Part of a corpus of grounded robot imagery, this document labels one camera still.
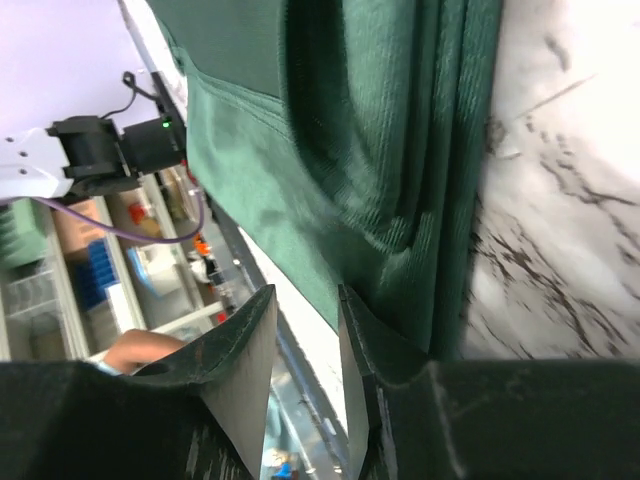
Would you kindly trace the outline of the person's bare forearm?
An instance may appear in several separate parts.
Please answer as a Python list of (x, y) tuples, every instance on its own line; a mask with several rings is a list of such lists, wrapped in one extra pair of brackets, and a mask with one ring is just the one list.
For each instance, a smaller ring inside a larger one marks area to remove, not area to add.
[(183, 340), (170, 335), (131, 329), (116, 339), (95, 367), (112, 376), (131, 375), (185, 345)]

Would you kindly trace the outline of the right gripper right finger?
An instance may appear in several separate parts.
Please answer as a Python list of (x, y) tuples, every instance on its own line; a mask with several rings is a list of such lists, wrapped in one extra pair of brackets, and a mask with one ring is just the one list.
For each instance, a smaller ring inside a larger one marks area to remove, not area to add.
[(431, 361), (338, 290), (355, 479), (635, 479), (631, 360)]

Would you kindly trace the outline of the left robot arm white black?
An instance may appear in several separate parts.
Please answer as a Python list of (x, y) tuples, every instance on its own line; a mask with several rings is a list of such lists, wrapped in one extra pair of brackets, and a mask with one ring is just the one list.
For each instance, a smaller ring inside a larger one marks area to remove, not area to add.
[(185, 158), (185, 126), (170, 116), (122, 132), (110, 119), (71, 117), (1, 140), (1, 203), (130, 191)]

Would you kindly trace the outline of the dark green cloth napkin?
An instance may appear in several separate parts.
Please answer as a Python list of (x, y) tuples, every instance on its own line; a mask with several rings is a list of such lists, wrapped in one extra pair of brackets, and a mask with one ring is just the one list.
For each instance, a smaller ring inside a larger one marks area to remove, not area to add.
[(330, 323), (337, 288), (457, 350), (498, 1), (153, 1), (187, 162)]

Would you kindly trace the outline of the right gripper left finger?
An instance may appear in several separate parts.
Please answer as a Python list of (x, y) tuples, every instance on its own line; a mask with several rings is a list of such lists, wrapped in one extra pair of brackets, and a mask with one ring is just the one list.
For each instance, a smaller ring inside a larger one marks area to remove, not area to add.
[(134, 375), (82, 361), (3, 363), (2, 477), (257, 478), (276, 324), (267, 285)]

